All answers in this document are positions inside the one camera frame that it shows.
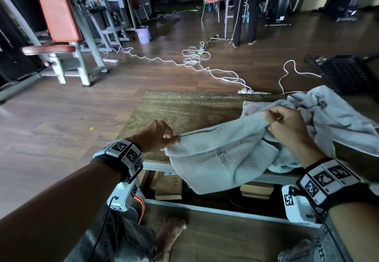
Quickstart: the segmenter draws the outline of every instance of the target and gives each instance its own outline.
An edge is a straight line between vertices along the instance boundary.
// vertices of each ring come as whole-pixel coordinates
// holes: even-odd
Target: purple bucket
[[[136,29],[136,31],[141,44],[147,44],[150,42],[149,30],[145,26],[141,26],[141,28]]]

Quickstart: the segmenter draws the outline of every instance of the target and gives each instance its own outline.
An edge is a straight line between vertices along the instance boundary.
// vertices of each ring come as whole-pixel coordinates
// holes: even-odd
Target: wrist strap with markers
[[[329,211],[350,202],[379,205],[379,198],[345,162],[322,159],[305,171],[296,184],[316,207]]]
[[[120,172],[120,182],[131,183],[143,169],[144,154],[137,143],[119,139],[96,152],[91,162],[94,161],[103,162]]]

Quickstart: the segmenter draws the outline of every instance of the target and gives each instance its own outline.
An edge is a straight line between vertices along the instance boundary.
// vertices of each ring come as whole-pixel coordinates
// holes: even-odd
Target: orange cable
[[[141,223],[144,215],[145,215],[145,202],[143,201],[142,197],[138,196],[138,195],[135,195],[134,196],[134,199],[138,200],[140,203],[141,203],[141,206],[142,206],[142,213],[141,213],[141,217],[140,217],[140,220],[138,221],[138,224]]]

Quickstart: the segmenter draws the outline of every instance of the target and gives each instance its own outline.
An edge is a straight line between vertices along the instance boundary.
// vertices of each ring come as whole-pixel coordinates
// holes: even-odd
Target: hand
[[[125,138],[140,145],[142,152],[156,151],[167,145],[177,145],[179,138],[174,136],[173,130],[163,120],[154,120],[137,134]]]
[[[304,168],[327,158],[326,154],[312,141],[300,111],[285,106],[274,106],[263,112],[270,124],[269,130],[286,146]]]

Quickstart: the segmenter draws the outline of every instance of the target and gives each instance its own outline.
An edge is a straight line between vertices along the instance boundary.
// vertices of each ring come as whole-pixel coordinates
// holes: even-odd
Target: cardboard box
[[[251,194],[266,194],[270,195],[274,191],[274,185],[271,183],[262,182],[249,182],[242,184],[239,187],[241,192],[251,193]]]
[[[149,176],[150,170],[142,169],[140,174],[138,174],[138,179],[140,180],[140,189],[142,189],[145,186],[147,177]]]
[[[155,187],[155,199],[182,199],[182,186],[183,180],[178,175],[165,175],[164,172],[159,171]]]
[[[150,189],[151,190],[155,190],[155,188],[157,186],[158,173],[159,173],[158,171],[155,171],[153,180],[151,181],[151,184],[150,184]]]
[[[251,193],[248,193],[248,192],[241,192],[241,195],[243,197],[247,197],[247,198],[255,198],[255,199],[262,199],[262,200],[268,200],[268,199],[270,199],[269,195],[251,194]]]

